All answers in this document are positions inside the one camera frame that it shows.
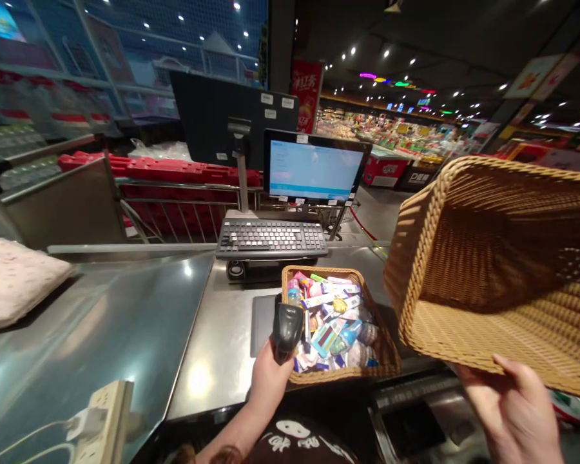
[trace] floor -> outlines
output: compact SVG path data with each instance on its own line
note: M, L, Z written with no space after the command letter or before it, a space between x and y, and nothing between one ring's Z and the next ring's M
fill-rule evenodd
M356 202L353 208L365 229L377 240L390 242L398 221L400 206L406 198L410 198L412 195L412 193L398 192L387 188L360 186L356 192ZM347 218L349 220L342 223L340 231L343 241L348 244L352 242L369 245L369 238L361 231L352 216L347 216Z

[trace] empty wicker basket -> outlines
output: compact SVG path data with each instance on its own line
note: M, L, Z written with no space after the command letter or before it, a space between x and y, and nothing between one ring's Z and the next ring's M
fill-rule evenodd
M402 204L384 282L406 345L580 396L580 173L450 163Z

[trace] basket of candy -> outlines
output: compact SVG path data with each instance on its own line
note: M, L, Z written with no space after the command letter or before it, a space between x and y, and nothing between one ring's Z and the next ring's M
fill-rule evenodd
M291 382L305 385L399 373L400 357L359 272L287 266L282 272L282 302L305 311Z

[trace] hand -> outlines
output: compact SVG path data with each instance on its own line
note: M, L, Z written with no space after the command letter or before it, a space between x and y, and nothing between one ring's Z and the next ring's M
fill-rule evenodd
M525 364L498 354L494 361L504 376L456 367L493 458L507 464L562 464L556 416L543 382Z
M273 356L273 344L268 338L261 348L251 372L251 392L247 404L258 414L273 418L285 393L285 386L292 373L294 357L283 365L277 364Z

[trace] ceiling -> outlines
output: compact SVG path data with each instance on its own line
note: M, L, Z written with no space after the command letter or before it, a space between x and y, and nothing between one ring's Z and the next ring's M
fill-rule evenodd
M416 105L424 93L359 77L408 75L418 88L436 90L431 108L489 118L506 92L499 87L538 55L575 0L404 0L398 14L385 13L385 3L297 0L295 56L332 65L323 84L331 91ZM580 64L527 120L547 113L552 124L580 122Z

